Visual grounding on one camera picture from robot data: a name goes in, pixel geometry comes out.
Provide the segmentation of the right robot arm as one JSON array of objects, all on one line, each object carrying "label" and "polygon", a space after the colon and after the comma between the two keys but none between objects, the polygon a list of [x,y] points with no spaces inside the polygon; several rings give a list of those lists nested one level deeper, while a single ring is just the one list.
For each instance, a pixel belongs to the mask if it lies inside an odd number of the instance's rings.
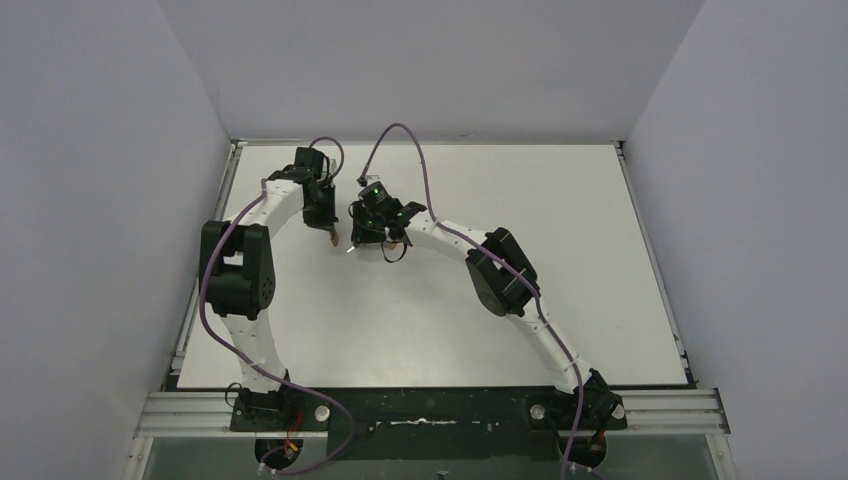
[{"label": "right robot arm", "polygon": [[483,307],[509,320],[547,369],[556,390],[566,394],[562,411],[571,424],[624,418],[621,397],[582,359],[551,321],[538,275],[512,233],[481,231],[448,221],[417,202],[402,203],[380,181],[361,180],[353,203],[354,230],[380,235],[382,243],[436,252],[462,263]]}]

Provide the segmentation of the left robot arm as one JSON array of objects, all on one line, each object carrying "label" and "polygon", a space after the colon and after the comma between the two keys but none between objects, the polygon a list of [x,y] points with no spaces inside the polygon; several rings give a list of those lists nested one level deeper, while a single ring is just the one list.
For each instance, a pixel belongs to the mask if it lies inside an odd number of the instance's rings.
[{"label": "left robot arm", "polygon": [[268,309],[277,288],[272,240],[293,217],[328,234],[337,245],[334,178],[337,163],[314,146],[299,147],[291,164],[261,179],[258,196],[227,220],[201,228],[200,322],[209,337],[233,354],[240,385],[261,395],[256,412],[273,427],[295,416],[296,400],[277,352]]}]

